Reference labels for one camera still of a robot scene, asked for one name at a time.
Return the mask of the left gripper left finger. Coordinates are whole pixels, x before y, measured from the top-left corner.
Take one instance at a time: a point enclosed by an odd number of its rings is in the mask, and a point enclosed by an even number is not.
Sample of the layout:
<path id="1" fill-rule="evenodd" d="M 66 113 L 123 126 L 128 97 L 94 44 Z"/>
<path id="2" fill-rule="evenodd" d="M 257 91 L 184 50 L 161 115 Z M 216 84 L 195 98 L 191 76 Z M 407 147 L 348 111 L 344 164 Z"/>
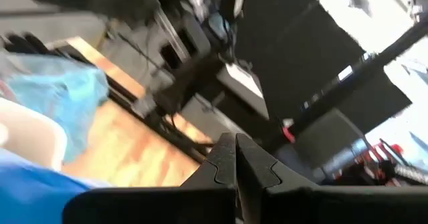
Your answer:
<path id="1" fill-rule="evenodd" d="M 200 167 L 181 187 L 235 189 L 236 182 L 236 135 L 224 133 Z"/>

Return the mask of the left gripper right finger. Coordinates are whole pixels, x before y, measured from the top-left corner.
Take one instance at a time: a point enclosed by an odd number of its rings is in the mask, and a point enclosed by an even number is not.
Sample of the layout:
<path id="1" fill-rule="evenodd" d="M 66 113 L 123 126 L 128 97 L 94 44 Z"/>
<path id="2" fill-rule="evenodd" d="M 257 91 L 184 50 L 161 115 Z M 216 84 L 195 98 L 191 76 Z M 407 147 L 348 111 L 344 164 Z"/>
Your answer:
<path id="1" fill-rule="evenodd" d="M 250 137 L 236 135 L 237 180 L 241 191 L 285 193 L 318 185 L 274 158 Z"/>

